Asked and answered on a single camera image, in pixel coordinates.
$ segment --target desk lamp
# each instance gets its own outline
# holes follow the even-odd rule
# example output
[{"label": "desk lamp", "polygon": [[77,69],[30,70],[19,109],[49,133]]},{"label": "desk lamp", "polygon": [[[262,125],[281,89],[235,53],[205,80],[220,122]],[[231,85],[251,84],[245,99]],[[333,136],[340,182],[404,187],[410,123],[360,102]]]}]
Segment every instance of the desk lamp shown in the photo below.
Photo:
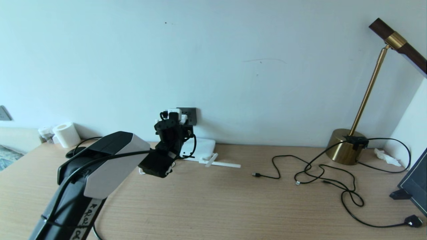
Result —
[{"label": "desk lamp", "polygon": [[[354,119],[353,126],[351,127],[351,129],[335,129],[332,132],[332,136],[330,137],[328,147],[339,142],[345,141],[346,136],[364,137],[363,134],[356,131],[356,127],[359,123],[360,117],[362,116],[372,87],[374,86],[375,80],[378,76],[381,65],[389,48],[395,50],[396,52],[402,54],[406,59],[410,60],[410,62],[413,63],[413,65],[421,72],[421,74],[424,75],[424,77],[426,77],[427,75],[427,60],[417,50],[415,50],[400,34],[394,31],[391,27],[389,27],[379,18],[377,18],[369,26],[369,28],[374,31],[380,38],[382,38],[386,45],[381,50],[380,55],[378,56],[374,72],[368,84],[368,88],[366,89],[362,103],[360,104],[359,111],[357,112],[356,118]],[[326,154],[335,162],[346,165],[354,165],[356,164],[362,149],[363,145],[356,146],[346,142],[337,144],[335,147],[327,151]]]}]

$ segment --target bed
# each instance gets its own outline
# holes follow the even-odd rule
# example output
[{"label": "bed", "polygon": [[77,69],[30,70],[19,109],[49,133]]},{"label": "bed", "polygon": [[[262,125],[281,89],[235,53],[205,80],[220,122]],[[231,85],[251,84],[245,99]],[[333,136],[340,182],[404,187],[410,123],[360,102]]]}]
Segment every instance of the bed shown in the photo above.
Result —
[{"label": "bed", "polygon": [[0,127],[0,172],[41,143],[37,129]]}]

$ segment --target black cord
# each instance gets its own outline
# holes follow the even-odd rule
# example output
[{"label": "black cord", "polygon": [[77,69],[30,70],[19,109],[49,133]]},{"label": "black cord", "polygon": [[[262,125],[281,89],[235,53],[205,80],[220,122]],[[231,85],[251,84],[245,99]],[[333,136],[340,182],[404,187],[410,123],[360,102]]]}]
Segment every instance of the black cord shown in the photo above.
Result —
[{"label": "black cord", "polygon": [[[404,170],[402,170],[402,171],[392,172],[392,171],[386,171],[386,170],[378,169],[378,168],[375,168],[375,167],[371,167],[371,166],[366,165],[366,164],[363,164],[363,163],[361,163],[361,162],[358,162],[358,163],[360,163],[360,164],[362,164],[362,165],[364,165],[364,166],[367,166],[367,167],[370,167],[370,168],[373,168],[373,169],[376,169],[376,170],[380,170],[380,171],[388,172],[388,173],[401,173],[401,172],[405,171],[406,169],[408,169],[408,167],[411,165],[411,152],[409,151],[409,148],[408,148],[404,143],[402,143],[401,141],[399,141],[399,140],[397,140],[397,139],[394,139],[394,138],[370,138],[370,139],[368,139],[368,140],[377,140],[377,139],[383,139],[383,140],[395,140],[395,141],[398,141],[399,143],[401,143],[401,144],[406,148],[406,150],[408,151],[408,154],[409,154],[409,163],[408,163],[408,166],[407,166]],[[353,202],[356,206],[358,206],[358,207],[363,207],[363,206],[365,205],[365,201],[363,200],[363,198],[361,197],[361,195],[359,195],[358,193],[356,193],[356,178],[355,178],[355,176],[354,176],[351,172],[349,172],[349,171],[347,171],[347,170],[344,170],[344,169],[341,169],[341,168],[332,167],[332,166],[325,165],[325,164],[319,164],[319,167],[322,169],[322,173],[321,173],[320,175],[315,176],[315,175],[312,175],[312,174],[308,173],[308,170],[310,170],[310,169],[311,169],[311,167],[312,167],[312,165],[311,165],[311,164],[312,164],[316,159],[318,159],[321,155],[323,155],[324,153],[326,153],[326,152],[327,152],[329,149],[331,149],[332,147],[334,147],[334,146],[336,146],[336,145],[338,145],[338,144],[344,143],[344,142],[345,142],[345,141],[343,141],[343,142],[339,142],[339,143],[336,143],[336,144],[334,144],[334,145],[332,145],[332,146],[328,147],[327,149],[325,149],[323,152],[321,152],[319,155],[317,155],[317,156],[316,156],[313,160],[311,160],[310,162],[306,162],[305,160],[303,160],[303,159],[301,159],[301,158],[299,158],[299,157],[297,157],[297,156],[294,156],[294,155],[278,155],[278,156],[274,156],[274,157],[272,158],[272,163],[273,163],[274,168],[277,170],[277,173],[278,173],[278,175],[279,175],[278,177],[266,176],[266,175],[262,175],[262,174],[259,174],[259,173],[253,173],[253,175],[254,175],[254,176],[256,176],[256,177],[260,177],[260,176],[262,176],[262,177],[267,177],[267,178],[271,178],[271,179],[280,179],[280,178],[281,178],[280,171],[279,171],[279,169],[277,168],[276,164],[274,163],[274,159],[275,159],[275,158],[278,158],[278,157],[294,157],[294,158],[296,158],[296,159],[298,159],[298,160],[301,160],[301,161],[303,161],[304,163],[306,163],[306,166],[305,166],[304,170],[303,170],[303,171],[301,171],[301,172],[298,172],[298,173],[296,173],[296,174],[294,175],[294,180],[296,181],[296,183],[297,183],[298,185],[299,185],[299,184],[307,184],[307,183],[311,183],[311,182],[313,182],[313,181],[315,181],[315,180],[317,180],[317,179],[322,179],[324,183],[334,185],[335,187],[338,187],[338,188],[340,188],[340,189],[344,190],[344,191],[341,193],[341,203],[342,203],[342,205],[344,206],[345,210],[346,210],[346,211],[350,214],[350,216],[351,216],[351,217],[353,217],[356,221],[358,221],[358,222],[360,222],[360,223],[362,223],[362,224],[364,224],[364,225],[366,225],[366,226],[374,227],[374,228],[392,228],[392,227],[398,227],[398,226],[408,225],[408,223],[405,221],[405,222],[403,222],[403,223],[399,223],[399,224],[385,225],[385,226],[377,226],[377,225],[372,225],[372,224],[366,223],[366,222],[364,222],[364,221],[360,220],[359,218],[357,218],[357,217],[356,217],[356,216],[355,216],[355,215],[354,215],[354,214],[349,210],[349,208],[347,207],[347,205],[346,205],[346,204],[345,204],[345,202],[344,202],[344,194],[345,194],[345,193],[349,193],[349,194],[350,194],[350,197],[351,197],[352,202]],[[353,189],[352,189],[352,190],[351,190],[351,189],[349,189],[349,188],[348,188],[344,183],[342,183],[342,182],[340,182],[340,181],[338,181],[338,180],[323,178],[322,176],[323,176],[323,174],[325,173],[325,169],[324,169],[323,167],[330,167],[330,168],[333,168],[333,169],[340,170],[340,171],[343,171],[343,172],[348,173],[348,174],[353,178]],[[301,174],[301,173],[304,173],[304,174],[306,174],[306,175],[308,175],[308,176],[310,176],[310,177],[313,177],[313,179],[312,179],[311,181],[300,182],[300,181],[298,181],[298,180],[297,180],[297,178],[296,178],[296,177],[297,177],[299,174]],[[355,199],[354,199],[353,195],[355,195],[355,196],[357,196],[357,197],[358,197],[358,199],[359,199],[360,203],[358,203],[358,202],[356,202],[356,201],[355,201]]]},{"label": "black cord", "polygon": [[379,169],[379,168],[376,168],[376,167],[372,167],[372,166],[369,166],[369,165],[367,165],[367,164],[365,164],[365,163],[362,163],[362,162],[359,162],[359,161],[358,161],[358,163],[359,163],[359,164],[361,164],[361,165],[363,165],[363,166],[366,166],[366,167],[370,167],[370,168],[372,168],[372,169],[376,169],[376,170],[379,170],[379,171],[383,171],[383,172],[386,172],[386,173],[402,173],[402,172],[406,171],[406,170],[411,166],[411,151],[410,151],[410,150],[409,150],[409,148],[408,148],[404,143],[402,143],[401,141],[399,141],[399,140],[397,140],[397,139],[394,139],[394,138],[369,138],[368,140],[369,140],[369,141],[370,141],[370,140],[395,140],[395,141],[398,141],[399,143],[401,143],[401,144],[406,148],[406,151],[408,151],[408,156],[409,156],[408,166],[406,166],[406,167],[405,167],[405,169],[403,169],[402,171],[391,172],[391,171],[387,171],[387,170]]},{"label": "black cord", "polygon": [[190,155],[189,156],[185,156],[185,155],[183,155],[183,158],[180,158],[180,159],[187,159],[187,158],[193,158],[193,154],[194,154],[194,152],[196,151],[196,147],[197,147],[197,138],[196,138],[196,135],[193,133],[188,139],[190,139],[190,138],[194,138],[194,147],[193,147],[193,151],[192,152],[190,152]]},{"label": "black cord", "polygon": [[52,210],[50,211],[50,213],[47,215],[47,218],[45,216],[42,216],[43,218],[45,218],[45,224],[52,224],[54,222],[54,215],[56,213],[56,210],[58,209],[59,203],[61,202],[61,198],[64,195],[65,189],[67,188],[68,184],[72,181],[72,179],[79,174],[79,172],[91,165],[103,162],[103,161],[108,161],[111,159],[116,159],[116,158],[122,158],[122,157],[128,157],[128,156],[133,156],[133,155],[140,155],[140,154],[147,154],[150,152],[153,152],[155,150],[147,150],[147,151],[138,151],[138,152],[128,152],[128,153],[122,153],[122,154],[116,154],[116,155],[111,155],[111,156],[106,156],[106,157],[102,157],[102,158],[98,158],[98,159],[94,159],[86,164],[84,164],[83,166],[79,167],[78,169],[76,169],[72,174],[70,174],[70,176],[63,182],[61,188],[59,189],[58,192],[58,196],[56,198],[56,201],[52,207]]},{"label": "black cord", "polygon": [[42,216],[41,216],[41,218],[43,218],[43,219],[44,219],[45,223],[47,223],[47,224],[49,224],[49,225],[53,225],[53,226],[57,226],[57,227],[61,227],[61,228],[87,228],[87,227],[88,227],[87,225],[69,226],[69,225],[59,224],[59,223],[56,223],[56,222],[54,222],[54,221],[49,221],[49,220],[47,219],[47,217],[46,217],[46,216],[44,216],[44,215],[42,215]]},{"label": "black cord", "polygon": [[273,166],[274,166],[274,168],[277,170],[277,173],[279,174],[279,176],[278,176],[278,177],[271,177],[271,176],[266,176],[266,175],[262,175],[262,174],[260,174],[259,176],[261,176],[261,177],[266,177],[266,178],[271,178],[271,179],[280,179],[280,178],[281,178],[280,171],[279,171],[279,169],[277,168],[276,164],[274,163],[274,159],[279,158],[279,157],[294,157],[294,158],[297,158],[297,159],[299,159],[299,160],[303,161],[304,163],[307,163],[307,164],[308,164],[308,162],[306,162],[306,161],[304,161],[303,159],[301,159],[301,158],[299,158],[299,157],[297,157],[297,156],[294,156],[294,155],[278,155],[278,156],[274,156],[274,157],[271,159],[271,162],[273,163]]},{"label": "black cord", "polygon": [[96,238],[98,240],[102,240],[102,237],[99,235],[99,233],[97,232],[97,229],[95,228],[95,223],[94,223],[94,226],[92,227],[92,230],[94,231]]},{"label": "black cord", "polygon": [[97,138],[102,138],[102,137],[94,137],[94,138],[88,138],[88,139],[85,139],[85,140],[83,140],[83,141],[81,141],[75,148],[74,148],[74,151],[73,151],[73,157],[76,155],[76,150],[77,150],[77,148],[82,144],[82,143],[84,143],[84,142],[86,142],[86,141],[88,141],[88,140],[91,140],[91,139],[97,139]]}]

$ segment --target tissue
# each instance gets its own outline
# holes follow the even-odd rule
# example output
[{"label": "tissue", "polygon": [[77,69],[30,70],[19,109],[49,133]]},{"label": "tissue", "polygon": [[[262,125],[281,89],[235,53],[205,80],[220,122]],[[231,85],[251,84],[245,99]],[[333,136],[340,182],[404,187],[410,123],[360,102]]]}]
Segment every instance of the tissue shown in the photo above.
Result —
[{"label": "tissue", "polygon": [[374,153],[377,155],[379,159],[385,160],[388,164],[393,164],[398,167],[401,166],[400,163],[395,158],[388,156],[382,150],[374,149]]}]

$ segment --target cable connector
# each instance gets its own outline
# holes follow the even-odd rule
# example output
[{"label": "cable connector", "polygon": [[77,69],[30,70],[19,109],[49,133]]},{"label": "cable connector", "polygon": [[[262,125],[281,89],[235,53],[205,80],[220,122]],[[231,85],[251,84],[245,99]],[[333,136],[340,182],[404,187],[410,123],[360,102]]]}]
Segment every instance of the cable connector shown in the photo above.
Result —
[{"label": "cable connector", "polygon": [[411,228],[419,228],[423,225],[423,221],[415,215],[405,218],[405,223]]},{"label": "cable connector", "polygon": [[358,150],[359,146],[362,145],[363,149],[368,148],[369,140],[366,137],[358,136],[344,136],[345,140],[353,145],[353,150]]}]

